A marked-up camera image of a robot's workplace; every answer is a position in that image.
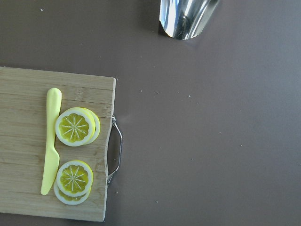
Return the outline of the steel scoop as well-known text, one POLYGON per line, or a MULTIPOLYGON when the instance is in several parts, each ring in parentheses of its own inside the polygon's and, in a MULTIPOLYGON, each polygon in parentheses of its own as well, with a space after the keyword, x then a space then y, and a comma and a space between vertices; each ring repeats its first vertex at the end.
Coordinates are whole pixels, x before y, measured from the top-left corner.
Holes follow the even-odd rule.
POLYGON ((159 21, 167 36, 190 40, 200 35, 219 0, 161 0, 159 21))

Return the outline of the lemon slice near knife blade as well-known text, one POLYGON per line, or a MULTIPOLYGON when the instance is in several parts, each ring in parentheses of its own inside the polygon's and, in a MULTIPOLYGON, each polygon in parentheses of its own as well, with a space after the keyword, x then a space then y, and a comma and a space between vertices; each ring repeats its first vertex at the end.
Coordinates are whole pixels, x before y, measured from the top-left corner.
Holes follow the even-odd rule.
POLYGON ((64 163, 57 172, 54 192, 67 205, 79 205, 90 195, 94 175, 90 166, 80 160, 64 163))

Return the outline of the yellow plastic knife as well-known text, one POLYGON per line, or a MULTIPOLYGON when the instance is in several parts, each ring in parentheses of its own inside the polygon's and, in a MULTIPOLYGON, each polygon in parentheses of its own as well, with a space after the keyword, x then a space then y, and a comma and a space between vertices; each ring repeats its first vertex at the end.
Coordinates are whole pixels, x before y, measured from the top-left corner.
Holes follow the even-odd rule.
POLYGON ((60 156, 55 149, 55 123, 60 113, 61 102, 61 91, 58 88, 49 89, 46 102, 46 149, 40 190, 42 195, 49 193, 58 171, 60 156))

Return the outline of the bamboo cutting board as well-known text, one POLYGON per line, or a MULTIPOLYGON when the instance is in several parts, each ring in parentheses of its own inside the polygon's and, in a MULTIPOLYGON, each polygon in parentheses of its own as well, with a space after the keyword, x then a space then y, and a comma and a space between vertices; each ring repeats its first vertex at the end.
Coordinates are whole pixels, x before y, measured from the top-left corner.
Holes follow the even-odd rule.
POLYGON ((116 79, 94 75, 2 67, 0 69, 0 210, 2 213, 103 222, 106 212, 107 150, 114 111, 116 79), (61 111, 92 110, 101 122, 99 137, 70 147, 59 140, 60 163, 86 162, 94 181, 80 205, 60 202, 53 191, 42 195, 46 146, 46 96, 62 92, 61 111))

